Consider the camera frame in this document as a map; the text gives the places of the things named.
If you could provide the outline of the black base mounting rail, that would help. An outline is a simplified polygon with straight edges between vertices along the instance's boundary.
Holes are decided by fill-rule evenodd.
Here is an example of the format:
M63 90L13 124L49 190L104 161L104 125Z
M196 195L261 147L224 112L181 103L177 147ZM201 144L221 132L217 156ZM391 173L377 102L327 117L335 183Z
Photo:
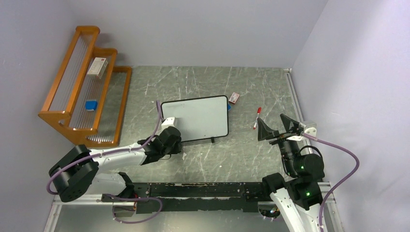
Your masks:
M136 213L193 211L258 212L259 205L270 203L261 182L215 183L135 183L134 190L120 199L104 194L101 201L125 206L131 197L138 197Z

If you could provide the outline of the orange wooden tiered rack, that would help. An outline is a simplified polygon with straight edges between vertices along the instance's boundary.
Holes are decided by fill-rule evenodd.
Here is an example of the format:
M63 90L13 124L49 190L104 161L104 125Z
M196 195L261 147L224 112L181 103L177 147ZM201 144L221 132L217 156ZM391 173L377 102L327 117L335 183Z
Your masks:
M132 68L117 66L118 51L96 45L97 26L77 26L38 116L74 145L119 145ZM101 79L88 77L95 57L107 58ZM95 111L85 102L96 100Z

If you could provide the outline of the blue eraser on rack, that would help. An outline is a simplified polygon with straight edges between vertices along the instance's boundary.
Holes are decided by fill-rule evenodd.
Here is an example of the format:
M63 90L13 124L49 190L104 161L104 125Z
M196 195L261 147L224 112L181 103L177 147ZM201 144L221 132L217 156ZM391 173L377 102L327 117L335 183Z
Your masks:
M88 100L85 102L86 111L95 111L97 109L98 102L96 100Z

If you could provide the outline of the aluminium frame rail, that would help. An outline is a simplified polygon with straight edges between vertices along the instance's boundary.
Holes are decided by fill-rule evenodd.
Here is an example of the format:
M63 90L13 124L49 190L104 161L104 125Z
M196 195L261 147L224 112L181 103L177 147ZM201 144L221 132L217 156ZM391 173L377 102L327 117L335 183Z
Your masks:
M277 145L285 171L291 179L273 173L260 182L135 183L124 173L112 173L127 165L147 165L180 153L185 142L227 136L229 108L238 94L198 97L157 103L154 132L134 144L90 149L76 145L49 170L47 192L61 203L100 196L112 205L113 220L123 223L119 213L158 215L162 211L242 210L256 211L266 218L283 217L292 232L325 232L325 206L333 205L334 189L325 187L323 155L312 145L303 153L298 142L316 139L316 125L281 114L281 133L258 118L254 124L259 141Z

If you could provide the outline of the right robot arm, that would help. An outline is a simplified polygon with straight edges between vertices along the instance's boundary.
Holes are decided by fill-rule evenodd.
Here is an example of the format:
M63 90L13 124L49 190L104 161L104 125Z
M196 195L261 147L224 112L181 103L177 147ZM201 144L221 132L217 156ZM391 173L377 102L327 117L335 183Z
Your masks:
M324 162L320 151L302 154L298 142L317 133L316 123L298 122L280 114L284 133L269 128L257 119L258 141L269 141L280 150L285 174L292 179L285 181L280 173L262 179L261 195L272 200L291 232L325 232L327 226L322 212L323 196L319 181L324 178Z

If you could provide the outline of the black framed whiteboard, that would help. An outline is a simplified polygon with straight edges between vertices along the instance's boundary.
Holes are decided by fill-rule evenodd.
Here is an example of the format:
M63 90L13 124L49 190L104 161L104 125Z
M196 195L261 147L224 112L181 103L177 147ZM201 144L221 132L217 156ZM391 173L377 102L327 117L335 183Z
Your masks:
M174 117L182 142L214 139L229 134L228 98L225 95L161 103L162 117Z

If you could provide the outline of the small red white box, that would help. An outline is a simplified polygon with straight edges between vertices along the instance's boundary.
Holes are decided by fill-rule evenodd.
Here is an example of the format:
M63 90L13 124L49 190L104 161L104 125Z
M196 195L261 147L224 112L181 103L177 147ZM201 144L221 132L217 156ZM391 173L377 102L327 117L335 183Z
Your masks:
M236 102L238 101L240 97L240 94L233 92L232 95L230 96L230 98L228 99L228 102L231 104L236 104Z

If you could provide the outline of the white marker pen body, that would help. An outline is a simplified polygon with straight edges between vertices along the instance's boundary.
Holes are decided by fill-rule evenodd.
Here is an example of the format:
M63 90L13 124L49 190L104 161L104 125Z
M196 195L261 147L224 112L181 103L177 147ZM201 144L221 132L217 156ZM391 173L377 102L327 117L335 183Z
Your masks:
M254 130L257 128L259 115L260 115L260 114L258 113L257 116L256 116L256 119L255 119L255 122L254 122L254 124L253 124L253 129L254 129Z

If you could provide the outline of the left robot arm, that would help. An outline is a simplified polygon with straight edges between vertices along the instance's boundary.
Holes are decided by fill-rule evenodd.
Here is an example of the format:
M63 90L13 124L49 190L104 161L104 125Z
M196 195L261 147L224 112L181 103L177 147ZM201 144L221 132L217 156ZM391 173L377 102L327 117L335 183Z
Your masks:
M181 149L181 133L172 126L153 138L119 148L101 150L76 145L49 170L46 189L65 203L84 194L109 194L127 201L134 195L134 185L125 173L113 174L112 170L157 162Z

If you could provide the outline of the white red box on rack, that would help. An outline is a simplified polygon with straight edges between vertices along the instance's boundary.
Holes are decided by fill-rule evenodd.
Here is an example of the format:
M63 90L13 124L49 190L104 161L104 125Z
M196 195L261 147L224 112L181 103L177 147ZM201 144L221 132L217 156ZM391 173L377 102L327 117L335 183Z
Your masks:
M87 76L101 79L107 65L107 58L95 57L87 71Z

